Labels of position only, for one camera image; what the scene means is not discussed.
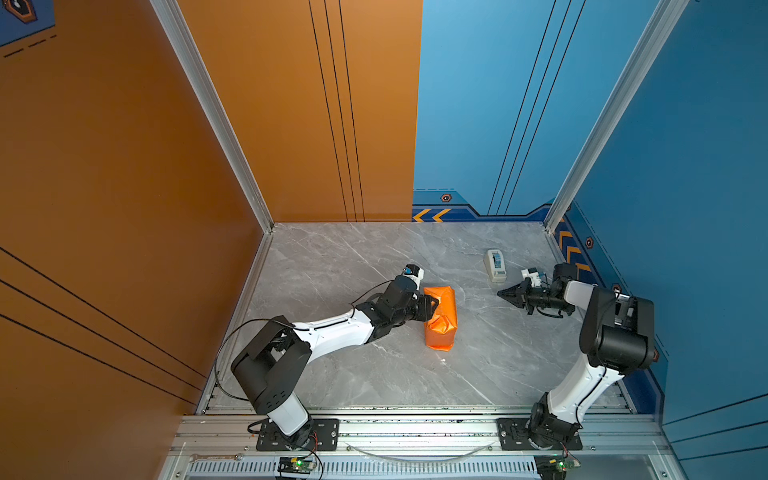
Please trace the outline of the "yellow orange wrapping paper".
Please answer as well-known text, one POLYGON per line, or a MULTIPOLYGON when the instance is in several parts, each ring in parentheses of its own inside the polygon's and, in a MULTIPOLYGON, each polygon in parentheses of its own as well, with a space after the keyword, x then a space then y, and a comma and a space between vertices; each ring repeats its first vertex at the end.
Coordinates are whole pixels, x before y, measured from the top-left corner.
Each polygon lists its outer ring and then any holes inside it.
POLYGON ((424 326, 425 343, 433 350, 448 352, 453 348, 458 331, 455 291, 452 287, 426 287, 424 293, 438 301, 424 326))

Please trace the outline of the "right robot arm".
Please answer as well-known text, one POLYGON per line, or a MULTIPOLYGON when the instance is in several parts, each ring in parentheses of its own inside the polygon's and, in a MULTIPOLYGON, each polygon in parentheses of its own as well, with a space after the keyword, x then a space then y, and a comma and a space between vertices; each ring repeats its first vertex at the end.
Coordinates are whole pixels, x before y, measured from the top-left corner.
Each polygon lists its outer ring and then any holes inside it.
POLYGON ((497 296, 531 315, 554 318, 584 312, 580 355, 564 380, 533 405, 527 422, 514 426, 533 449, 575 448, 588 409, 613 384, 655 361, 655 308, 652 301, 585 283, 569 263, 554 267, 546 282, 535 269, 497 296))

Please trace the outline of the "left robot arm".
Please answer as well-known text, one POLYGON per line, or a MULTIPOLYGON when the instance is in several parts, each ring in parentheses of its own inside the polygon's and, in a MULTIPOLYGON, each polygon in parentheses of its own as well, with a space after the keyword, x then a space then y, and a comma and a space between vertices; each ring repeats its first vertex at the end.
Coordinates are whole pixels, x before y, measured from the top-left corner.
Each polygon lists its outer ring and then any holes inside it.
POLYGON ((270 319, 232 360, 230 371, 254 411, 268 419, 281 441, 292 448, 312 443, 314 421, 295 388, 307 366, 348 347, 372 343, 409 321, 426 322, 440 301, 407 293, 392 309, 374 294, 348 312, 309 323, 270 319))

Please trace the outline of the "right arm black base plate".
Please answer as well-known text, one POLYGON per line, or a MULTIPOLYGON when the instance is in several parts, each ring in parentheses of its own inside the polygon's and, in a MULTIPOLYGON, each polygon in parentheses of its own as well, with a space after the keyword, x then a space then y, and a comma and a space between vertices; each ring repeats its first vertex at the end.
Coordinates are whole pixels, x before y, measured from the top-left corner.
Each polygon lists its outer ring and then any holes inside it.
POLYGON ((536 426, 531 426, 529 419, 499 418, 496 427, 504 451, 583 449, 579 426, 557 418, 546 419, 536 426))

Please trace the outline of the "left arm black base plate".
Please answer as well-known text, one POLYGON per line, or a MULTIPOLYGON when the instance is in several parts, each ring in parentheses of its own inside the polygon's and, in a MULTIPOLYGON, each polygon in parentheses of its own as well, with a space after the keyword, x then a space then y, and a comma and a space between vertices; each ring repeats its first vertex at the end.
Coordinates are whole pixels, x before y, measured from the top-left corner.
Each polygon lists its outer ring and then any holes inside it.
POLYGON ((284 434, 272 420, 260 425, 258 432, 249 426, 249 432, 256 436, 256 450, 260 452, 287 452, 311 450, 315 452, 335 451, 339 440, 340 421, 336 418, 310 418, 291 435, 284 434))

